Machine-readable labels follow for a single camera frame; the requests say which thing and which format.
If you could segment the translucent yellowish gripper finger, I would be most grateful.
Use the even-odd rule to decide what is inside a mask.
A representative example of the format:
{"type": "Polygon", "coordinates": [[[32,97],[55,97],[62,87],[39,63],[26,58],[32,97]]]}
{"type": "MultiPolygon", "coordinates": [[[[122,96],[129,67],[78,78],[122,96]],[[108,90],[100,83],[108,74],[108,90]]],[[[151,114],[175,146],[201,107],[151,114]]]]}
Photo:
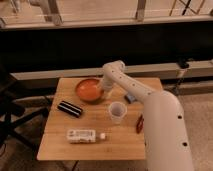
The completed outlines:
{"type": "Polygon", "coordinates": [[[111,98],[111,95],[112,95],[112,90],[111,91],[105,91],[104,94],[103,94],[103,99],[108,100],[108,99],[111,98]]]}

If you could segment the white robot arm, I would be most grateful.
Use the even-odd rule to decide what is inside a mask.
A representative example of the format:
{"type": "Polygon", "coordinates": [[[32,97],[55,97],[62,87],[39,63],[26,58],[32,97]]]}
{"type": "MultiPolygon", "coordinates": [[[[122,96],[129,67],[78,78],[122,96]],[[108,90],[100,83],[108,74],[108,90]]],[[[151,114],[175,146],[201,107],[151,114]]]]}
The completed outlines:
{"type": "Polygon", "coordinates": [[[103,65],[101,88],[116,83],[143,104],[143,129],[148,171],[194,171],[190,143],[179,99],[124,73],[123,61],[103,65]]]}

